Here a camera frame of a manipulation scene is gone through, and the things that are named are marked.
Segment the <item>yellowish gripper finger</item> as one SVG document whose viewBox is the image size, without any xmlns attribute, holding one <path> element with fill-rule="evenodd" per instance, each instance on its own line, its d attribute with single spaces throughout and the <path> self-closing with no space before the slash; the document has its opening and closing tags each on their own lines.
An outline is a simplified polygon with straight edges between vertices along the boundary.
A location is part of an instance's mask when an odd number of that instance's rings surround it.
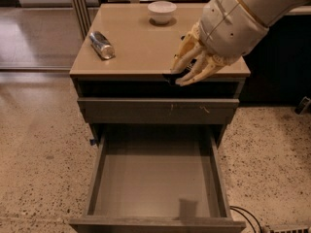
<svg viewBox="0 0 311 233">
<path fill-rule="evenodd" d="M 171 73 L 180 74 L 193 59 L 196 59 L 191 73 L 198 75 L 206 65 L 206 56 L 207 50 L 200 40 L 199 23 L 197 22 L 182 40 L 173 58 Z"/>
<path fill-rule="evenodd" d="M 213 76 L 219 70 L 225 66 L 230 66 L 238 60 L 237 57 L 223 57 L 217 54 L 209 54 L 207 52 L 206 65 L 198 75 L 193 75 L 191 71 L 180 79 L 176 80 L 176 84 L 179 86 L 185 86 L 192 83 L 198 83 L 204 79 Z"/>
</svg>

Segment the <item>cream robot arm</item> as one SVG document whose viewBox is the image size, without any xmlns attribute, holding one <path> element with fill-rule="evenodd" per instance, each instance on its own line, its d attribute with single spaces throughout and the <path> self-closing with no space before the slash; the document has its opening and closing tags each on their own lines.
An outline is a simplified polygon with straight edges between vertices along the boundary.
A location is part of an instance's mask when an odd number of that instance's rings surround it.
<svg viewBox="0 0 311 233">
<path fill-rule="evenodd" d="M 176 84 L 200 82 L 233 64 L 252 51 L 281 17 L 309 1 L 210 0 L 174 56 L 172 74 L 195 62 Z"/>
</svg>

